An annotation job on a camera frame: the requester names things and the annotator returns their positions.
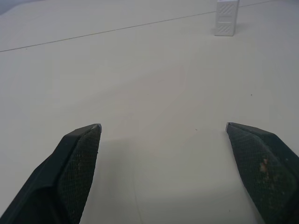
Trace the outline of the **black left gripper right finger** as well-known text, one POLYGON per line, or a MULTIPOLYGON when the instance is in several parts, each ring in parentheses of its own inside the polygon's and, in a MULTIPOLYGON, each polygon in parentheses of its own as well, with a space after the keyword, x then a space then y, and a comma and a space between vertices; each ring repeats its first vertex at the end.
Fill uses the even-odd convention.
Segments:
POLYGON ((275 134, 228 122, 243 185, 265 224, 299 224, 299 157, 275 134))

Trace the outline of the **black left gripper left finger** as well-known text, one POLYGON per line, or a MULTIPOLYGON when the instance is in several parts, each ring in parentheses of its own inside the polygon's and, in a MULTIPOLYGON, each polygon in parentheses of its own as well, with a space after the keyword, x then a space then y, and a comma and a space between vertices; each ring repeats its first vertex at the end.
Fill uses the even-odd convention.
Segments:
POLYGON ((66 134, 29 176, 0 224, 79 224, 92 186, 101 124, 66 134))

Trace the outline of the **white ribbed block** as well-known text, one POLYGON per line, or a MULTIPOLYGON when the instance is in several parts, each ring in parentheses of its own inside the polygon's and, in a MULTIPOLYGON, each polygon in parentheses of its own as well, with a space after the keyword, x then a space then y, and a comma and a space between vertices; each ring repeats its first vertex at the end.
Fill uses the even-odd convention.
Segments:
POLYGON ((233 36, 240 0, 217 0, 215 36, 233 36))

